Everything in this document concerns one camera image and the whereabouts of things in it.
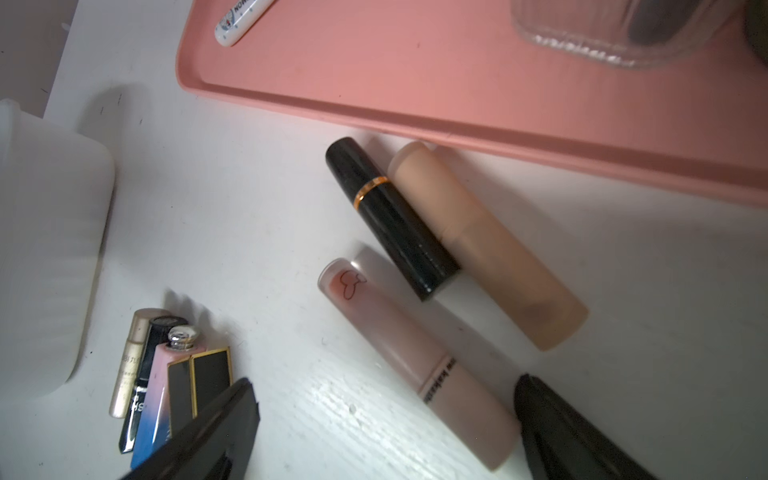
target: white plastic container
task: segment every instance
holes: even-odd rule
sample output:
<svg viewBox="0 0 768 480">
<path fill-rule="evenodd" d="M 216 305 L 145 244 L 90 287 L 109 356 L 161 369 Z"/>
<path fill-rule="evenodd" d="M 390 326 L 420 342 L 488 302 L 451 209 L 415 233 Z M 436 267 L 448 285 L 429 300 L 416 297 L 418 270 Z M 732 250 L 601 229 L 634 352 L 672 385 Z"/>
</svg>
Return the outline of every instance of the white plastic container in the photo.
<svg viewBox="0 0 768 480">
<path fill-rule="evenodd" d="M 104 145 L 0 101 L 0 405 L 71 374 L 113 186 Z"/>
</svg>

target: gold ring on lipstick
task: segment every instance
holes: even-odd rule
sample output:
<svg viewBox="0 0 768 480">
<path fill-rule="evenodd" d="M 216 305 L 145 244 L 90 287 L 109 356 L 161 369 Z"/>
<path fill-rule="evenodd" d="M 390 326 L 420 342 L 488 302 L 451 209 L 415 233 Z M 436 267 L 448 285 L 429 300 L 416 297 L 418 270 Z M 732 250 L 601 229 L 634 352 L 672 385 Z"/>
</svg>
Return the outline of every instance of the gold ring on lipstick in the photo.
<svg viewBox="0 0 768 480">
<path fill-rule="evenodd" d="M 362 198 L 368 194 L 371 190 L 378 187 L 381 184 L 388 184 L 389 178 L 387 177 L 376 177 L 367 184 L 363 185 L 362 188 L 357 192 L 357 195 L 355 195 L 355 203 L 353 204 L 355 206 L 355 210 L 360 208 L 360 202 L 362 201 Z"/>
</svg>

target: white pen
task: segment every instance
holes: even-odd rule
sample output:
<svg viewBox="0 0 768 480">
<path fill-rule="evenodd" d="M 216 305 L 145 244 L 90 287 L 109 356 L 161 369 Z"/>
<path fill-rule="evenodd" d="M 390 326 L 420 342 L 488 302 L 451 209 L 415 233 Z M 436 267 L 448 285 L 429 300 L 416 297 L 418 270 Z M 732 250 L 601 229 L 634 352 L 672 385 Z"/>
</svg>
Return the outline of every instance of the white pen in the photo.
<svg viewBox="0 0 768 480">
<path fill-rule="evenodd" d="M 224 47 L 235 45 L 275 0 L 238 0 L 216 25 L 216 40 Z"/>
</svg>

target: pink bottle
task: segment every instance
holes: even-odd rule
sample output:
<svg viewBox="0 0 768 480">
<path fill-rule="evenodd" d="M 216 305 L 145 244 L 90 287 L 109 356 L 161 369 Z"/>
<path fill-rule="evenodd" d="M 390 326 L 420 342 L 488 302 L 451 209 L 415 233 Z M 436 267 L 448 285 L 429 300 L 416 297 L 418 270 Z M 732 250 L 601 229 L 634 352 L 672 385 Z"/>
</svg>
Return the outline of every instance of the pink bottle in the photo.
<svg viewBox="0 0 768 480">
<path fill-rule="evenodd" d="M 157 346 L 152 360 L 152 371 L 144 397 L 136 431 L 131 468 L 137 468 L 150 458 L 170 438 L 170 401 L 168 399 L 168 363 L 205 352 L 198 341 L 200 330 L 192 325 L 179 325 L 170 329 L 168 343 Z"/>
<path fill-rule="evenodd" d="M 490 470 L 520 434 L 515 417 L 347 260 L 331 262 L 318 287 L 422 401 Z"/>
</svg>

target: tray rim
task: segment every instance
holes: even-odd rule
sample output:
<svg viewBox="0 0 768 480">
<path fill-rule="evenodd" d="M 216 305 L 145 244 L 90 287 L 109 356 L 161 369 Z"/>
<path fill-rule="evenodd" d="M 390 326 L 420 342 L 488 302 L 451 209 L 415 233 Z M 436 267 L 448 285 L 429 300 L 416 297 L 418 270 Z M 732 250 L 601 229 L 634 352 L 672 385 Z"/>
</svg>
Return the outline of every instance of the tray rim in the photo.
<svg viewBox="0 0 768 480">
<path fill-rule="evenodd" d="M 549 167 L 628 181 L 648 187 L 673 190 L 752 207 L 768 208 L 768 189 L 760 186 L 768 183 L 768 171 L 713 164 L 703 160 L 657 154 L 650 151 L 636 151 L 627 147 L 594 144 L 524 131 L 503 131 L 507 135 L 517 136 L 516 142 L 494 141 L 489 138 L 456 133 L 452 131 L 454 129 L 447 127 L 453 124 L 485 131 L 502 131 L 501 129 L 207 83 L 194 74 L 194 68 L 185 63 L 185 58 L 189 54 L 187 49 L 190 47 L 187 42 L 187 36 L 190 34 L 190 18 L 199 1 L 193 0 L 192 2 L 175 61 L 178 84 L 183 90 L 192 94 L 234 104 L 245 104 L 276 113 L 360 127 L 384 134 L 394 134 L 445 147 L 479 151 Z M 435 127 L 420 127 L 380 119 L 386 117 L 427 121 Z M 546 148 L 544 145 L 560 145 L 560 149 Z M 606 158 L 599 158 L 611 154 L 634 157 L 636 161 L 658 165 L 695 164 L 695 171 L 699 176 L 682 174 L 672 169 L 660 170 L 652 167 L 640 167 L 636 164 L 618 163 Z M 756 177 L 764 177 L 764 179 L 760 182 L 756 180 Z"/>
</svg>

